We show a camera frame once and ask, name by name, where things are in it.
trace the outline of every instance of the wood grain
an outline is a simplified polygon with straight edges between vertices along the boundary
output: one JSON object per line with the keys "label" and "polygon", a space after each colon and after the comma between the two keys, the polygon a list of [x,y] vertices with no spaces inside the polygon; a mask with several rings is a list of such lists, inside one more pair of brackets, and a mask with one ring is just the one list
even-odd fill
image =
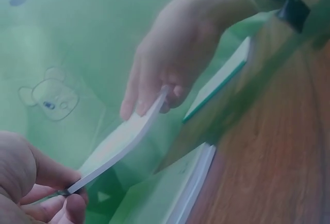
{"label": "wood grain", "polygon": [[183,126],[160,169],[203,142],[217,146],[188,223],[330,223],[326,2],[303,35],[265,24],[243,70]]}

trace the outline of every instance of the green plastic sheet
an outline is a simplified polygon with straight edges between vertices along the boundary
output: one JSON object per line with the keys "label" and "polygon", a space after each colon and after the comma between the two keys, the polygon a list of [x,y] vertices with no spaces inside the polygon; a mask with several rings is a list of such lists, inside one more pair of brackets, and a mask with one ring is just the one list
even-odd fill
{"label": "green plastic sheet", "polygon": [[[121,123],[135,48],[169,1],[0,0],[0,128],[79,169]],[[88,186],[87,224],[108,223],[127,189],[156,169],[199,88],[270,15],[230,28],[185,103],[161,115],[134,151]]]}

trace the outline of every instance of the notebook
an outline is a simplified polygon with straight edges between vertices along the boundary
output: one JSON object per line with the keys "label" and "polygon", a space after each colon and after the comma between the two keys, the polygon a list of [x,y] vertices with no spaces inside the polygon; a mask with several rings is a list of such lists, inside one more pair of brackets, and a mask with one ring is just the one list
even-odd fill
{"label": "notebook", "polygon": [[81,166],[82,178],[66,189],[62,194],[69,195],[101,175],[128,154],[145,136],[157,117],[168,93],[164,86],[152,107],[145,116],[134,113],[131,118],[119,125],[109,134]]}
{"label": "notebook", "polygon": [[184,224],[203,186],[215,147],[202,144],[132,186],[109,224]]}
{"label": "notebook", "polygon": [[250,37],[247,37],[219,71],[201,88],[184,117],[184,123],[244,66],[248,59],[250,42]]}

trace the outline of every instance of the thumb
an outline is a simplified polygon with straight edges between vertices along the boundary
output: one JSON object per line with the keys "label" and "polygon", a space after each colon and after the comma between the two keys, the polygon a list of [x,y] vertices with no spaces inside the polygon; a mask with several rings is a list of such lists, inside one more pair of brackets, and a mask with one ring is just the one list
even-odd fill
{"label": "thumb", "polygon": [[81,195],[72,194],[67,198],[65,214],[58,224],[84,224],[86,215],[86,202]]}
{"label": "thumb", "polygon": [[144,60],[144,62],[142,62],[139,97],[136,107],[136,112],[140,116],[146,114],[158,96],[162,86],[160,73],[161,65],[157,64],[157,60]]}

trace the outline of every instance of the bear face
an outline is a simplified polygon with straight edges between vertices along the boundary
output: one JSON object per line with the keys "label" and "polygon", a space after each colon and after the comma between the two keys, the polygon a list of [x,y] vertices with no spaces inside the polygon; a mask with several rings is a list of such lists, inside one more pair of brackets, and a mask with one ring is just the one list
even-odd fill
{"label": "bear face", "polygon": [[60,69],[50,68],[45,79],[34,88],[20,88],[20,98],[27,106],[38,105],[49,119],[62,120],[74,110],[79,101],[78,94],[63,83],[64,78]]}

